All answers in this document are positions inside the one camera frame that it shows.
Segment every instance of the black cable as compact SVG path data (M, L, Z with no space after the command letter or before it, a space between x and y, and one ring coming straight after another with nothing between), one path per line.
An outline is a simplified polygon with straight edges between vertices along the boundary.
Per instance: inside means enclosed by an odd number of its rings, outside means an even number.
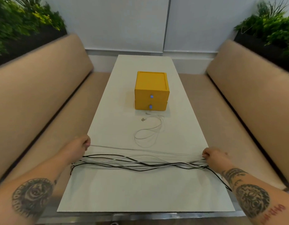
M108 158L108 157L93 157L93 156L119 156L119 157L124 157L124 158L130 159L131 161L120 160L120 159L111 159L111 158ZM111 164L105 164L105 163L100 163L100 162L84 162L84 161L81 161L83 163L77 164L77 165L73 165L70 174L72 174L72 171L73 171L73 169L75 167L80 166L80 165L85 165L85 164L93 164L93 165L96 165L96 166L102 166L102 167L106 167L106 168L120 168L120 169L126 169L126 170L138 171L138 172L155 170L155 169L161 168L163 166L175 166L175 167L186 169L186 170L202 168L202 169L210 170L225 185L226 189L228 189L228 190L230 190L232 192L231 188L228 185L226 185L226 183L220 177L218 177L218 175L213 170L211 170L208 166L199 166L198 164L194 164L195 161L189 162L189 163L185 163L185 162L177 162L177 163L175 163L175 162L171 163L170 162L169 163L168 162L168 163L159 163L159 164L147 164L147 163L140 162L138 160L132 159L130 157L126 157L126 156L123 156L123 155L115 155L115 154L95 154L95 155L87 155L87 156L83 156L83 157L86 157L86 158L102 158L102 159L116 160L116 161L127 162L127 163L131 162L131 163L139 164L139 165L138 166L131 166L131 165L114 166L114 165L111 165ZM182 166L189 166L189 164L194 165L194 166L198 166L198 167L182 167ZM152 167L152 168L145 169L145 170L133 169L133 168L136 168L136 167L137 168L140 168L140 167Z

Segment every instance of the person's left arm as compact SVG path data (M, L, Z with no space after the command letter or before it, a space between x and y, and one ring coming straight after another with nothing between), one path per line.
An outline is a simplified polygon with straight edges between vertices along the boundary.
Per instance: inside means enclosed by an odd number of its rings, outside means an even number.
M89 146L87 135L76 138L52 158L0 186L0 224L34 224L48 204L59 175Z

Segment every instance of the forearm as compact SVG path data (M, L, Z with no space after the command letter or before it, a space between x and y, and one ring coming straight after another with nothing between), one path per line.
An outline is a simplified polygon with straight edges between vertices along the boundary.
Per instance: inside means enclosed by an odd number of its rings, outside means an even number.
M254 224L289 224L289 194L245 171L228 165L223 177L235 194L244 213Z
M56 155L0 187L0 224L34 224L68 163Z

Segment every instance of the person's right arm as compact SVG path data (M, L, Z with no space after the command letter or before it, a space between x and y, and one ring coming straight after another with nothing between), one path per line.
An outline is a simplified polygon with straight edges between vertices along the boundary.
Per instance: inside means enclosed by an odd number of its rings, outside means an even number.
M206 148L202 156L229 183L236 199L253 224L289 224L289 194L234 166L227 154Z

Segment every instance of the yellow box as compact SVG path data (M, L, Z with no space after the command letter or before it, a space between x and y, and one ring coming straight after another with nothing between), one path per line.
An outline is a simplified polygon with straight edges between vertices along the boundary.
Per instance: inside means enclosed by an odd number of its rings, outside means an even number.
M135 109L165 111L169 98L166 73L137 72Z

